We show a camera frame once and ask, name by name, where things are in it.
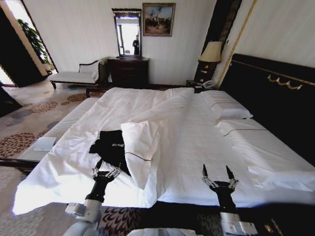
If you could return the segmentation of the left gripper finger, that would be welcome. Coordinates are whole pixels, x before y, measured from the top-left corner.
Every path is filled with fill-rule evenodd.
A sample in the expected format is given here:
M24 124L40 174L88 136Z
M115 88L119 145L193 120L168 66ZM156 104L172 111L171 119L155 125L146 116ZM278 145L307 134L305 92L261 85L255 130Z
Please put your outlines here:
M120 173L121 170L121 163L117 167L115 167L113 170L111 170L109 173L106 174L107 178L116 178Z
M92 168L93 178L97 177L101 165L102 165L102 158L96 163L96 166Z

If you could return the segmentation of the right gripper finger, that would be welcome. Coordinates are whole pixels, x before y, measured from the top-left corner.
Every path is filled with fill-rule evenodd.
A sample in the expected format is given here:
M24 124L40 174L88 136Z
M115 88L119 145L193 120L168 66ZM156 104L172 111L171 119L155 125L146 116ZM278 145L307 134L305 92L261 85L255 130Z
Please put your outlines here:
M229 183L226 186L226 188L235 189L239 181L235 178L233 172L230 170L230 168L227 165L226 165L226 171L229 178Z
M207 184L211 190L214 190L215 183L208 177L207 168L205 164L203 164L202 175L203 175L202 180L204 181L204 183Z

